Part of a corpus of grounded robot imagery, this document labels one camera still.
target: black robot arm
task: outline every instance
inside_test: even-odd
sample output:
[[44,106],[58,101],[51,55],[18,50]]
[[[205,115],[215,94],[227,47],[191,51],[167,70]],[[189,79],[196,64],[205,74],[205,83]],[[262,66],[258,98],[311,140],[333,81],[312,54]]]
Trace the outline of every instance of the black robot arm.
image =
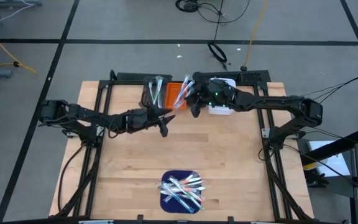
[[[153,126],[159,126],[163,137],[168,134],[167,123],[175,115],[164,117],[171,110],[160,109],[154,106],[145,109],[128,110],[121,114],[107,115],[89,110],[77,104],[68,104],[64,100],[45,100],[42,103],[39,121],[41,125],[60,126],[63,133],[77,134],[81,141],[88,146],[96,143],[99,131],[97,127],[107,128],[116,134],[134,133]],[[78,121],[91,123],[85,126]]]
[[285,110],[294,118],[281,127],[271,127],[268,144],[282,149],[287,136],[297,134],[301,128],[316,127],[322,123],[323,106],[302,96],[255,96],[228,85],[224,80],[196,82],[186,97],[195,118],[204,106],[224,106],[236,112],[253,109]]

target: yellow cable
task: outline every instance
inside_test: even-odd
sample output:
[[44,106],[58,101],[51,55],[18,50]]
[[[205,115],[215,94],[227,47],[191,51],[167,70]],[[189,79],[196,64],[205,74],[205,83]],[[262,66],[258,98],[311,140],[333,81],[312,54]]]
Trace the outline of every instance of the yellow cable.
[[[33,68],[30,68],[26,65],[24,65],[22,62],[20,62],[17,58],[15,58],[15,56],[13,56],[8,50],[6,50],[6,48],[0,43],[0,47],[13,59],[15,60],[17,63],[19,63],[19,66],[21,67],[24,67],[25,69],[28,69],[30,70],[31,72],[33,72],[34,74],[37,74],[37,72],[33,69]],[[2,63],[0,64],[0,67],[1,66],[4,66],[4,65],[13,65],[13,63]]]
[[256,31],[258,30],[258,26],[259,26],[260,22],[262,21],[262,17],[264,15],[264,12],[265,12],[265,9],[266,9],[266,6],[267,6],[267,1],[268,0],[265,0],[264,6],[263,6],[263,8],[262,8],[262,10],[260,11],[260,14],[259,14],[258,21],[256,22],[256,25],[254,27],[254,31],[252,31],[251,39],[250,39],[249,45],[248,45],[246,62],[244,63],[245,67],[247,66],[248,58],[249,58],[249,55],[250,55],[250,52],[251,52],[252,41],[254,40],[254,36],[256,34]]
[[1,63],[0,67],[5,66],[5,65],[13,65],[13,63]]

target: white cable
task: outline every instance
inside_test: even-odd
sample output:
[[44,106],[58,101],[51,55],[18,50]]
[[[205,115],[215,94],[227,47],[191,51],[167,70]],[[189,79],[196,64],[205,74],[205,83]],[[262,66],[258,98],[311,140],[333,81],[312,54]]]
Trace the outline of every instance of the white cable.
[[23,1],[23,0],[21,0],[21,1],[22,1],[24,4],[28,5],[28,6],[23,7],[23,8],[21,8],[21,9],[17,10],[16,12],[12,13],[10,16],[3,17],[2,19],[0,19],[0,22],[3,21],[3,20],[5,20],[5,19],[8,19],[8,18],[10,18],[10,17],[12,17],[12,16],[14,16],[14,15],[16,15],[17,13],[23,11],[24,9],[28,9],[28,8],[34,6],[33,4],[29,4],[29,3],[27,3],[27,2],[25,2],[25,1]]
[[27,3],[27,2],[25,2],[25,1],[23,1],[23,0],[21,0],[24,4],[26,4],[26,5],[28,5],[28,6],[33,6],[34,4],[30,4],[30,3]]

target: floor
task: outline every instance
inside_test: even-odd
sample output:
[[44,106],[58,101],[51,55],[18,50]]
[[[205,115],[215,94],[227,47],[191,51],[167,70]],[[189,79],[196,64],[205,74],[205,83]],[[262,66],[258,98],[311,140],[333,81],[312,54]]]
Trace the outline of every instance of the floor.
[[[205,44],[213,39],[216,25],[196,12],[180,12],[175,0],[42,3],[0,22],[0,41],[37,71],[34,75],[17,68],[12,78],[0,78],[0,203],[19,153],[25,158],[10,203],[4,203],[8,205],[5,216],[0,215],[4,221],[45,218],[49,212],[67,139],[59,130],[31,122],[39,100],[74,103],[82,81],[107,79],[110,69],[172,74],[175,80],[196,71],[224,71]],[[236,18],[246,3],[225,1],[223,13]],[[243,17],[219,27],[217,40],[231,63],[229,71],[243,65],[262,6],[263,1],[250,0]],[[7,16],[16,9],[0,9],[0,14]],[[201,12],[216,19],[208,10]],[[358,76],[356,34],[358,0],[269,1],[248,67],[269,70],[274,82],[284,82],[288,95],[320,90]],[[10,61],[0,49],[0,63]],[[323,105],[322,129],[342,136],[358,130],[357,82]],[[307,138],[332,139],[318,133]],[[350,217],[348,198],[322,189],[310,189],[310,195],[316,218],[341,222]]]

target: wooden table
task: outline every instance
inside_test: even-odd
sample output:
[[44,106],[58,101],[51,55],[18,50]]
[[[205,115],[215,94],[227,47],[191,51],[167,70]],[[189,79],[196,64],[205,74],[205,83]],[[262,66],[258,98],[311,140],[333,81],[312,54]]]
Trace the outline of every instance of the wooden table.
[[[238,89],[254,92],[250,86]],[[93,109],[97,90],[98,82],[83,82],[78,104]],[[285,95],[282,83],[268,83],[268,92],[271,96]],[[141,93],[142,86],[114,85],[109,114],[138,108]],[[189,110],[174,113],[177,117],[168,124],[166,138],[158,128],[121,134],[115,139],[105,135],[91,218],[135,220],[143,214],[145,220],[225,221],[233,216],[235,221],[274,221],[265,164],[257,156],[262,148],[257,111],[217,116],[203,110],[197,119]],[[286,111],[273,111],[273,118],[277,126],[291,119]],[[296,147],[294,140],[285,144]],[[62,167],[79,146],[78,138],[68,140]],[[65,173],[62,205],[78,186],[84,153],[82,150],[72,160]],[[281,157],[288,191],[312,217],[299,154],[284,148]],[[195,170],[207,181],[204,211],[190,215],[160,208],[156,185],[172,169]],[[280,216],[285,217],[282,196],[277,192]],[[84,213],[87,196],[85,190],[80,214]],[[50,209],[51,215],[56,213],[57,190]]]

